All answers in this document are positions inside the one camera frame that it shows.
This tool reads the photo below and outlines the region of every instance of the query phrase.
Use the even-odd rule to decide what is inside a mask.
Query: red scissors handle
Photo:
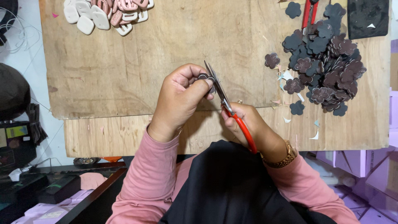
[[[234,118],[235,121],[238,123],[240,129],[243,132],[243,135],[245,135],[246,140],[248,141],[249,144],[249,150],[253,153],[256,154],[257,153],[257,147],[256,144],[254,143],[254,140],[252,138],[252,135],[250,134],[248,128],[246,127],[246,125],[243,123],[243,120],[238,117],[236,114],[234,114],[233,116],[231,115],[231,113],[228,110],[225,110],[228,114],[228,116],[230,118]]]

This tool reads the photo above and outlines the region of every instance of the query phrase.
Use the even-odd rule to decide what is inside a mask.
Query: pile of buckles
[[[65,0],[64,15],[68,23],[77,23],[77,28],[86,35],[95,26],[109,30],[112,24],[125,36],[133,29],[132,23],[148,20],[147,10],[153,6],[154,0]]]

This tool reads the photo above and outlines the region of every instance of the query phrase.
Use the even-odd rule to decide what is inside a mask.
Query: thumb
[[[213,81],[208,79],[196,80],[190,87],[182,93],[187,102],[197,105],[199,101],[213,86]]]

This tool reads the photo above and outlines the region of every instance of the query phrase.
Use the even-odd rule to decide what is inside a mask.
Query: person's right hand
[[[234,102],[230,104],[232,110],[238,117],[242,118],[257,146],[257,150],[261,152],[265,160],[270,163],[278,163],[284,160],[287,156],[285,141],[265,123],[256,108]],[[228,130],[236,136],[242,145],[248,147],[247,140],[238,123],[234,118],[228,117],[224,107],[221,116]]]

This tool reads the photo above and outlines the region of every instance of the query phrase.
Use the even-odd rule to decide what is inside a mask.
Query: sleeve
[[[171,206],[178,138],[161,143],[145,131],[107,224],[158,223]]]
[[[279,191],[289,200],[325,214],[338,224],[360,223],[343,200],[300,155],[283,168],[265,166]]]

